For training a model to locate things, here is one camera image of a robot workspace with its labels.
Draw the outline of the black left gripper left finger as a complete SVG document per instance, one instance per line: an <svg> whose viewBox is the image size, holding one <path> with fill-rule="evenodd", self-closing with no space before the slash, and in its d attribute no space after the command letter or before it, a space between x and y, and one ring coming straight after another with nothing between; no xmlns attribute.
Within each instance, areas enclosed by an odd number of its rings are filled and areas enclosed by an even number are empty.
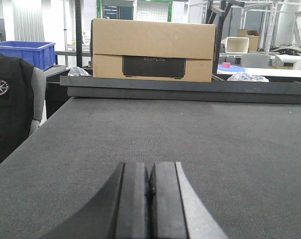
<svg viewBox="0 0 301 239"><path fill-rule="evenodd" d="M148 173L143 163L119 163L103 187L45 239L147 239Z"/></svg>

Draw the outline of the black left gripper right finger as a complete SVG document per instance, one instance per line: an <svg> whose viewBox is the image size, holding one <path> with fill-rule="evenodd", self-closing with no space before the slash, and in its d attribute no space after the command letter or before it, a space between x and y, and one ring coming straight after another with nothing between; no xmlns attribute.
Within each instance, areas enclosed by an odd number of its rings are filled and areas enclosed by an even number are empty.
<svg viewBox="0 0 301 239"><path fill-rule="evenodd" d="M156 163L150 175L153 239L226 239L191 186L180 162Z"/></svg>

